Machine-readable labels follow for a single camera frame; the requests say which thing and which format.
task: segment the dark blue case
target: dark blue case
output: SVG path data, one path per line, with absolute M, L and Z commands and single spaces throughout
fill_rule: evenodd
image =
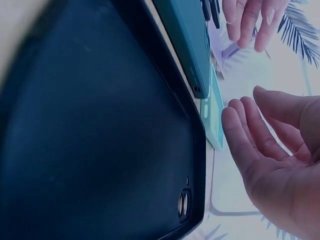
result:
M 0 117 L 1 240 L 177 240 L 202 221 L 204 126 L 143 0 L 52 1 Z

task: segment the open hand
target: open hand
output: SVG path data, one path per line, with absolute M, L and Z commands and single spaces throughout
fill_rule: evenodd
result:
M 259 13 L 262 25 L 256 36 L 254 49 L 265 50 L 276 31 L 290 0 L 222 0 L 222 10 L 228 22 L 227 31 L 231 41 L 246 48 L 252 38 Z
M 302 239 L 320 236 L 320 96 L 256 87 L 231 100 L 222 126 L 247 194 L 267 219 Z M 274 139 L 259 110 L 289 155 Z

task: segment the teal phone case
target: teal phone case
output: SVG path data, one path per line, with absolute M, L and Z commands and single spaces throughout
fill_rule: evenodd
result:
M 200 0 L 153 0 L 194 96 L 209 94 L 210 40 Z
M 206 139 L 216 149 L 221 150 L 224 142 L 224 131 L 221 114 L 224 109 L 216 71 L 211 65 L 210 88 L 208 98 L 201 100 L 200 115 L 205 128 Z

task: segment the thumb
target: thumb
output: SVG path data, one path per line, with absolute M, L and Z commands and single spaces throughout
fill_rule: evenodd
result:
M 294 96 L 282 91 L 269 91 L 260 86 L 253 90 L 254 100 L 265 117 L 271 117 L 282 123 L 299 129 L 300 119 L 306 105 L 315 100 L 315 96 Z

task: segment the finger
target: finger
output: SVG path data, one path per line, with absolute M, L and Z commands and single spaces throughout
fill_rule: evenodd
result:
M 241 19 L 240 39 L 237 42 L 240 48 L 248 47 L 261 10 L 263 0 L 248 0 Z
M 254 49 L 263 52 L 283 17 L 289 0 L 264 0 L 261 5 L 262 24 L 256 36 Z
M 294 96 L 281 91 L 268 91 L 260 86 L 254 88 L 253 97 L 264 116 L 297 129 L 305 106 L 317 99 L 316 96 Z
M 222 111 L 221 120 L 231 155 L 242 177 L 245 177 L 250 166 L 261 160 L 260 156 L 248 140 L 235 109 L 232 107 L 225 108 Z
M 237 42 L 240 39 L 241 34 L 241 19 L 245 10 L 247 0 L 236 0 L 236 17 L 232 24 L 227 24 L 226 29 L 231 41 Z
M 266 117 L 266 121 L 275 131 L 279 140 L 290 150 L 291 153 L 300 161 L 311 162 L 311 154 L 300 131 L 294 126 L 277 121 L 271 117 Z
M 236 4 L 237 0 L 222 0 L 222 10 L 225 20 L 229 24 L 233 24 L 236 20 Z
M 246 112 L 245 112 L 245 107 L 244 107 L 243 103 L 238 99 L 232 99 L 229 102 L 228 106 L 236 110 L 236 113 L 238 114 L 239 120 L 241 122 L 241 126 L 246 134 L 246 137 L 248 138 L 248 140 L 251 143 L 251 145 L 253 146 L 253 148 L 255 148 L 257 150 L 256 143 L 255 143 L 255 141 L 249 131 L 249 128 L 248 128 Z
M 277 143 L 270 133 L 254 101 L 249 97 L 243 97 L 241 98 L 241 102 L 245 109 L 248 127 L 258 151 L 264 156 L 278 161 L 283 161 L 289 157 L 289 154 Z

